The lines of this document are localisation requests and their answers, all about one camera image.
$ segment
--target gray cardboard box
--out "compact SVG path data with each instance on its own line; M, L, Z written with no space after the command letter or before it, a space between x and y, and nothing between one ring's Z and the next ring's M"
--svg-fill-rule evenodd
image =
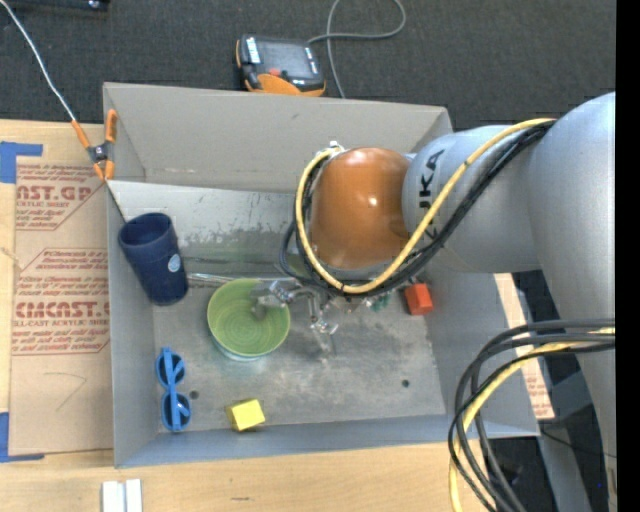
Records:
M116 466L446 439L461 373L507 327L491 275L427 269L436 309L425 317L408 315L400 294L379 312L338 311L329 356L318 352L306 304L294 303L284 344L236 362L208 330L215 287L192 284L179 303L154 306L117 243L126 220L161 211L174 221L188 272L282 277L278 246L314 154L331 141L416 152L451 132L446 109L110 83L104 105L119 115L107 201ZM154 362L164 346L183 357L178 391L192 397L192 421L178 434L160 420ZM261 402L266 422L238 433L225 406L247 398ZM537 433L519 375L483 417L493 437Z

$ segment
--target green bowl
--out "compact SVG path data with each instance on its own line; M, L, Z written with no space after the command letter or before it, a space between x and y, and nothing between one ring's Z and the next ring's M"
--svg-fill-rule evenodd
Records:
M267 308L262 320L251 311L249 294L259 281L236 279L222 285L209 300L207 322L215 345L236 361L252 361L277 349L289 334L289 308Z

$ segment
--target blue sunglasses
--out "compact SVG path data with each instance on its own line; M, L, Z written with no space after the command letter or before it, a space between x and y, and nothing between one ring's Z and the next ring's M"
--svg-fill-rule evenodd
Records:
M176 391L176 386L184 379L185 365L182 357L169 347L164 347L156 359L158 381L167 392L160 399L162 423L172 432L183 430L191 420L189 399Z

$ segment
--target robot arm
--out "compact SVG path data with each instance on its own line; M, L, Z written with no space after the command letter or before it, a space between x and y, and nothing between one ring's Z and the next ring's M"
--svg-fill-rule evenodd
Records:
M299 213L310 210L311 222L308 244L298 249L324 271L315 277L325 289L354 296L389 291L435 257L467 272L541 269L562 319L615 318L615 93L556 122L446 135L415 155L375 148L335 153L317 162L324 167L299 189ZM463 168L436 208L434 200ZM310 205L313 190L318 196ZM367 243L349 243L354 233ZM389 272L399 251L403 262ZM615 352L578 359L600 425L610 507L617 510Z

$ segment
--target yellow cable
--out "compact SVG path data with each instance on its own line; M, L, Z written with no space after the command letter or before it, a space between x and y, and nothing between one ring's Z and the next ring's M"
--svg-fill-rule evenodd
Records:
M307 237L307 233L306 233L305 228L304 228L304 222L303 222L303 219L302 219L302 196L303 196L304 187L305 187L307 178L308 178L309 174L311 173L311 171L313 170L313 168L319 162L321 162L325 158L328 158L329 156L333 155L334 153L337 153L338 151L341 151L341 148L330 148L330 149L327 149L327 150L324 150L324 151L320 152L307 165L307 167L303 171L302 176L300 178L300 183L298 185L298 190L296 192L296 201L295 201L296 225L297 225L298 233L299 233L299 236L300 236L300 242L302 244L302 247L304 249L305 254L307 255L307 258L309 259L309 261L313 265L313 268L316 270L316 272L318 272L318 274L320 274L322 276L322 278L327 283L329 283L334 288L337 288L338 290L344 291L345 293L359 294L359 293L366 293L368 291L373 290L374 288L377 288L382 283L384 283L387 279L389 279L389 277L400 267L400 265L402 265L402 263L404 262L406 257L413 250L413 248L416 246L416 244L418 243L420 238L423 236L423 234L426 231L426 229L429 227L429 224L431 224L431 221L433 220L433 218L438 213L438 210L440 209L440 207L444 203L445 199L451 193L451 190L453 190L453 187L460 180L460 178L462 178L462 176L466 172L466 170L478 158L480 158L484 153L487 152L487 150L489 150L491 147L495 146L498 142L500 142L504 138L508 137L512 133L515 133L515 132L523 130L525 128L530 128L532 126L536 126L536 125L539 125L539 124L542 124L542 123L547 123L549 121L553 121L553 119L532 119L530 121L524 121L522 123L515 124L513 126L510 126L510 127L506 128L505 130L501 131L497 135L493 136L491 139L489 139L487 142L485 142L482 146L480 146L478 149L476 149L469 156L469 158L467 158L464 161L464 163L462 165L460 165L458 167L458 169L451 175L451 177L449 178L449 180L447 181L445 186L442 188L442 190L438 194L438 197L436 197L436 199L433 202L431 208L429 208L429 210L427 211L427 213L423 217L422 221L420 222L420 224L416 228L416 231L413 233L413 235L411 236L411 238L409 239L407 244L404 246L404 248L402 249L400 254L398 254L398 256L395 258L395 260L393 260L391 265L389 265L374 280L372 280L372 281L370 281L370 282L368 282L366 284L359 285L359 286L352 286L352 285L348 285L348 284L345 284L345 283L342 283L342 282L338 281L335 277L333 277L322 266L322 264L320 263L318 258L316 258L316 255L314 254L313 249L311 248L311 244L309 243L309 239Z
M545 354L547 352L557 352L559 350L565 350L567 348L576 347L579 345L582 345L582 343L579 341L549 343L532 350L531 352L529 352L529 354ZM462 420L465 432L469 429L471 423L478 414L478 411L493 394L493 392L498 387L500 387L505 380L507 380L511 375L513 375L516 371L518 371L529 362L531 362L531 360L526 359L524 361L516 361L512 363L509 367L500 372L496 376L496 378L483 390L483 392L480 393L475 398L475 400L469 404L469 407L467 408ZM455 437L453 439L453 447L457 455L460 452L460 438L458 437L458 434L455 434ZM460 502L460 494L458 492L458 468L454 464L453 460L449 462L449 497L453 510L455 512L462 512L462 504Z

